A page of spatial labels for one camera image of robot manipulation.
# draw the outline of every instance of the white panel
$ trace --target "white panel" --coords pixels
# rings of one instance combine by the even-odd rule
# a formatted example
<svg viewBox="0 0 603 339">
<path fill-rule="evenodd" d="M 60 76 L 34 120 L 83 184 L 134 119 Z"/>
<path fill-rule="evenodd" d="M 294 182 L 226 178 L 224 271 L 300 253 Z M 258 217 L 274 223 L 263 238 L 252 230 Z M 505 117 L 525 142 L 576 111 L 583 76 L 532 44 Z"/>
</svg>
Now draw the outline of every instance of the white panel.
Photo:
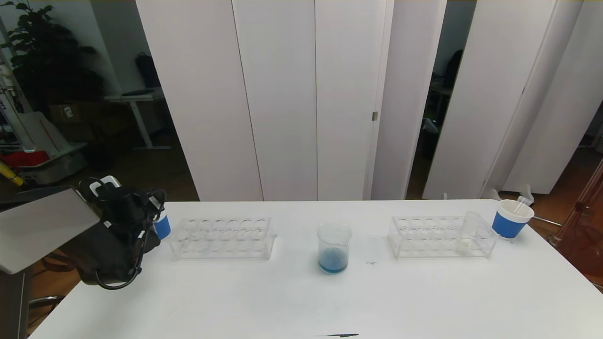
<svg viewBox="0 0 603 339">
<path fill-rule="evenodd" d="M 397 1 L 391 26 L 372 199 L 404 199 L 446 0 Z"/>
<path fill-rule="evenodd" d="M 423 198 L 481 195 L 554 6 L 478 1 Z"/>
<path fill-rule="evenodd" d="M 362 200 L 371 116 L 382 99 L 380 63 L 389 44 L 384 31 L 391 29 L 387 1 L 320 0 L 315 6 L 318 199 Z"/>
<path fill-rule="evenodd" d="M 233 0 L 264 200 L 316 200 L 314 0 Z"/>
<path fill-rule="evenodd" d="M 230 1 L 137 5 L 199 198 L 262 200 Z"/>
<path fill-rule="evenodd" d="M 603 100 L 603 4 L 584 1 L 566 52 L 504 189 L 548 194 Z"/>
<path fill-rule="evenodd" d="M 503 188 L 503 184 L 525 144 L 540 106 L 545 100 L 553 76 L 559 67 L 563 52 L 565 52 L 567 41 L 576 24 L 581 6 L 582 1 L 557 1 L 551 16 L 549 29 L 532 69 L 532 74 L 529 76 L 528 83 L 519 100 L 507 136 L 486 183 L 486 188 L 493 188 L 497 191 Z"/>
</svg>

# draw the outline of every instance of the blue and white paper cup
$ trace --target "blue and white paper cup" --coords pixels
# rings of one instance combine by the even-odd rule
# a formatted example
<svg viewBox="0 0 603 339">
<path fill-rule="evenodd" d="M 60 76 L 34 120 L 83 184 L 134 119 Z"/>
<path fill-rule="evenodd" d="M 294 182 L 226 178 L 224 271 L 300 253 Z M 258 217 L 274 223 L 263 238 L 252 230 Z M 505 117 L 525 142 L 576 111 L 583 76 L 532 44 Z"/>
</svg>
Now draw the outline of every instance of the blue and white paper cup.
<svg viewBox="0 0 603 339">
<path fill-rule="evenodd" d="M 501 200 L 492 223 L 492 229 L 505 239 L 515 238 L 534 216 L 534 210 L 515 200 Z"/>
<path fill-rule="evenodd" d="M 159 215 L 159 219 L 155 222 L 155 232 L 157 232 L 159 239 L 163 240 L 169 235 L 170 231 L 168 216 L 165 214 L 165 211 L 163 211 Z"/>
</svg>

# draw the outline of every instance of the white table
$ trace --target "white table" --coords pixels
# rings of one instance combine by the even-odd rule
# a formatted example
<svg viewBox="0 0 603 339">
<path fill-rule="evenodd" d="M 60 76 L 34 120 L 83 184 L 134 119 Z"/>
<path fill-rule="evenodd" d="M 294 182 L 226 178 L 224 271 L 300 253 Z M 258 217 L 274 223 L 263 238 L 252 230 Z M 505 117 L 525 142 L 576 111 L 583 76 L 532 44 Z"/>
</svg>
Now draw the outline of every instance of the white table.
<svg viewBox="0 0 603 339">
<path fill-rule="evenodd" d="M 145 122 L 142 119 L 142 115 L 140 115 L 140 109 L 138 108 L 139 101 L 155 101 L 159 99 L 164 99 L 163 90 L 161 87 L 154 88 L 151 93 L 141 94 L 141 95 L 108 95 L 105 97 L 105 100 L 110 101 L 112 103 L 129 103 L 130 108 L 132 109 L 132 114 L 134 114 L 134 118 L 136 119 L 136 125 L 138 126 L 138 130 L 140 131 L 140 135 L 142 139 L 145 141 L 144 147 L 134 147 L 135 150 L 169 150 L 170 146 L 153 146 L 153 142 L 151 141 L 151 136 L 147 131 L 147 127 L 145 126 Z"/>
<path fill-rule="evenodd" d="M 272 217 L 268 261 L 175 261 L 167 243 L 145 255 L 129 287 L 77 285 L 32 339 L 81 338 L 603 338 L 603 296 L 527 227 L 490 259 L 394 260 L 392 215 L 494 217 L 494 200 L 168 203 L 184 217 Z M 316 263 L 315 227 L 348 220 L 350 262 Z"/>
</svg>

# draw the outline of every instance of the black mark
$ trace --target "black mark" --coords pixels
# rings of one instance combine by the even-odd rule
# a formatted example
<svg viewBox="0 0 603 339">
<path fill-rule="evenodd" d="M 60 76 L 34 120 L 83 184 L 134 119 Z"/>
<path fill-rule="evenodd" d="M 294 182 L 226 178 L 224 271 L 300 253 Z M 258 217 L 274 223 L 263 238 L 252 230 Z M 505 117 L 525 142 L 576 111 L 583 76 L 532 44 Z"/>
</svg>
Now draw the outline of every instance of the black mark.
<svg viewBox="0 0 603 339">
<path fill-rule="evenodd" d="M 340 337 L 340 338 L 347 338 L 347 337 L 355 337 L 359 335 L 358 333 L 349 333 L 349 334 L 327 334 L 327 335 L 319 335 L 319 337 Z"/>
</svg>

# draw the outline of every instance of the potted plant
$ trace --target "potted plant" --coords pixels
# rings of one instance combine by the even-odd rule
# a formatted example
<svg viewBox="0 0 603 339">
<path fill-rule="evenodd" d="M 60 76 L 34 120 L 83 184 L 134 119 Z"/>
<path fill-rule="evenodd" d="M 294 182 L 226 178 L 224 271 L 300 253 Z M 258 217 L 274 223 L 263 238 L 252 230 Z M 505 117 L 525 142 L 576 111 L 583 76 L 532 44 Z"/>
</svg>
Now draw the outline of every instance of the potted plant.
<svg viewBox="0 0 603 339">
<path fill-rule="evenodd" d="M 0 47 L 16 51 L 10 60 L 13 73 L 34 110 L 48 113 L 49 104 L 101 98 L 103 78 L 83 66 L 84 56 L 96 51 L 80 46 L 71 31 L 53 22 L 52 6 L 33 10 L 29 2 L 20 1 L 1 6 L 23 11 L 17 28 L 8 32 L 9 41 Z"/>
</svg>

